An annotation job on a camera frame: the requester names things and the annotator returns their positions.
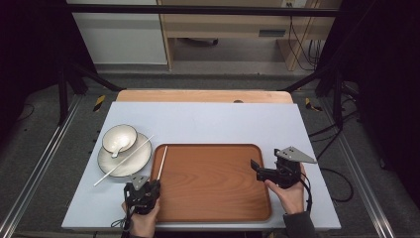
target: hand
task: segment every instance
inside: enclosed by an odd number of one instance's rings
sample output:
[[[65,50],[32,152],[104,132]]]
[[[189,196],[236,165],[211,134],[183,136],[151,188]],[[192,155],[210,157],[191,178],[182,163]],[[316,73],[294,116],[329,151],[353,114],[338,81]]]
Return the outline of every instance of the hand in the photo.
[[[121,204],[123,206],[124,211],[126,212],[127,206],[126,202]],[[154,237],[155,236],[155,226],[157,223],[158,212],[160,210],[160,203],[159,199],[157,199],[157,203],[155,208],[147,215],[140,215],[134,213],[132,216],[132,227],[130,230],[130,234],[134,236],[140,237]]]
[[[305,180],[304,175],[305,169],[303,165],[300,164],[301,172],[303,173],[302,179]],[[270,180],[265,180],[264,184],[271,189],[280,199],[281,205],[284,208],[284,211],[287,214],[294,214],[300,213],[304,211],[304,204],[303,204],[303,184],[302,182],[297,182],[295,185],[291,186],[290,188],[283,189],[274,182]]]

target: wooden tray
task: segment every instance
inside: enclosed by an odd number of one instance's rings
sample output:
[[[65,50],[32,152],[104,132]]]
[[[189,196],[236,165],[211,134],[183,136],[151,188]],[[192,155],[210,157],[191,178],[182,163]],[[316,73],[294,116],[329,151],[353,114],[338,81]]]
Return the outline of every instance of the wooden tray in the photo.
[[[168,144],[155,151],[151,178],[160,175],[159,222],[263,221],[271,216],[267,188],[251,169],[263,166],[259,147],[249,144]]]

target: gray carpet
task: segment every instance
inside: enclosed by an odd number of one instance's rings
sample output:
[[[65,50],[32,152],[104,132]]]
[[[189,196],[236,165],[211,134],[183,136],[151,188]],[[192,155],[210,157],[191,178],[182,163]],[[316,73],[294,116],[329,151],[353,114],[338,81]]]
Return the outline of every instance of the gray carpet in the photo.
[[[178,44],[177,59],[174,64],[176,68],[172,72],[151,71],[138,74],[136,71],[125,70],[125,73],[119,71],[116,74],[113,70],[103,70],[102,76],[119,86],[128,88],[277,90],[308,73],[304,70],[284,73],[284,62],[278,57],[278,48],[272,41],[263,42],[257,49],[253,49],[255,42],[244,42],[247,51],[242,51],[242,57],[235,55],[238,54],[235,42],[221,41],[219,44],[218,48],[196,50],[192,50],[186,44]],[[200,62],[196,61],[197,52],[202,55]],[[80,232],[76,234],[60,228],[66,207],[84,172],[107,111],[117,95],[116,92],[111,92],[91,79],[86,79],[86,83],[89,91],[83,96],[66,135],[23,215],[16,229],[16,237],[92,237],[93,235]],[[315,86],[316,81],[292,94],[294,102],[300,108],[308,134],[331,125],[325,111],[315,111],[305,107],[307,97],[314,106],[329,101],[329,98],[316,98],[313,90]],[[98,112],[93,112],[97,97],[103,94],[106,98],[102,107]],[[0,148],[2,220],[19,196],[57,127],[59,107],[56,86],[34,93],[27,99],[27,103],[30,105],[26,107],[22,117],[28,117],[15,124],[7,138],[8,143]],[[346,109],[343,112],[345,115],[356,110],[351,101],[344,103],[343,107]],[[358,163],[363,168],[396,237],[420,237],[419,209],[405,192],[396,174],[385,171],[379,166],[380,157],[363,123],[358,119],[358,114],[349,118],[342,135],[347,139]],[[333,130],[311,138],[315,155],[323,151],[331,141],[332,135],[334,135]],[[319,165],[321,168],[341,173],[355,185],[346,157],[337,140],[319,158]],[[339,199],[348,197],[350,188],[343,178],[328,171],[323,171],[322,174],[333,197]],[[336,202],[336,210],[343,228],[323,232],[322,237],[378,237],[356,187],[354,197],[350,201]],[[99,232],[97,237],[118,237],[118,234],[109,235]]]
[[[142,76],[124,75],[121,78],[110,78],[120,86],[131,88],[225,88],[225,89],[270,89],[275,90],[287,84],[288,81],[279,82],[274,78],[236,79],[230,77],[227,80],[217,76],[188,79],[180,76],[164,80]],[[98,132],[106,117],[110,103],[115,100],[116,93],[104,89],[102,86],[89,82],[91,89],[83,97],[77,114],[70,128],[47,170],[43,181],[34,195],[27,211],[21,219],[18,232],[44,231],[58,233],[72,233],[60,228],[65,216],[66,205],[77,188],[78,182],[90,157]],[[99,95],[105,94],[106,99],[99,110],[93,112],[93,106]],[[313,90],[302,90],[293,93],[293,100],[299,105],[302,118],[305,122],[308,134],[316,132],[330,125],[324,111],[315,111],[305,107],[305,98],[311,99],[314,106],[320,105]],[[4,181],[0,192],[1,215],[13,204],[20,189],[26,182],[31,169],[35,166],[38,158],[47,145],[57,122],[57,91],[56,87],[47,88],[37,92],[28,99],[28,103],[35,106],[33,114],[14,127],[11,135],[11,143],[2,150],[1,180]],[[346,111],[356,109],[352,102],[344,104]],[[311,138],[315,154],[318,155],[331,140],[323,140],[334,132],[329,131]],[[345,123],[343,134],[352,144],[354,153],[359,158],[372,188],[374,189],[386,217],[392,229],[398,237],[415,237],[420,234],[418,209],[406,195],[404,189],[393,172],[385,171],[379,166],[379,158],[375,153],[371,142],[366,135],[363,124],[358,122],[358,115],[350,118]],[[351,174],[344,161],[343,153],[338,143],[331,147],[319,158],[321,168],[335,170],[350,181]],[[346,182],[335,174],[323,172],[324,179],[331,192],[336,198],[345,198],[350,194]],[[377,233],[370,221],[369,214],[364,203],[355,188],[355,195],[349,202],[337,202],[337,213],[343,228],[331,230],[326,235],[334,237],[377,237]]]

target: yellow tape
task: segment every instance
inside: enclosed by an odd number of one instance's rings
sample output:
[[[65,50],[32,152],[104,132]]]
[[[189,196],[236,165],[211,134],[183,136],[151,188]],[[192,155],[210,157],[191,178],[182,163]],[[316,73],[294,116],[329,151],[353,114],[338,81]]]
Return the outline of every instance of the yellow tape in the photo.
[[[101,96],[98,97],[98,99],[96,100],[95,106],[93,107],[94,112],[99,111],[99,108],[101,108],[102,102],[104,100],[105,100],[105,95],[101,95]]]

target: spoon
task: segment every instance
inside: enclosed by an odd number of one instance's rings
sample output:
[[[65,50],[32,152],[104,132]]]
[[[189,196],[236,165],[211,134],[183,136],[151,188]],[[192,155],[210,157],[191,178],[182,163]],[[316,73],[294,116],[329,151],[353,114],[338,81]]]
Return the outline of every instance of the spoon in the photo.
[[[117,147],[117,149],[114,151],[114,153],[112,153],[111,158],[117,158],[118,157],[118,153],[120,153],[121,149],[123,149],[124,147],[126,147],[127,145],[129,145],[130,141],[124,141],[120,143],[120,147]]]

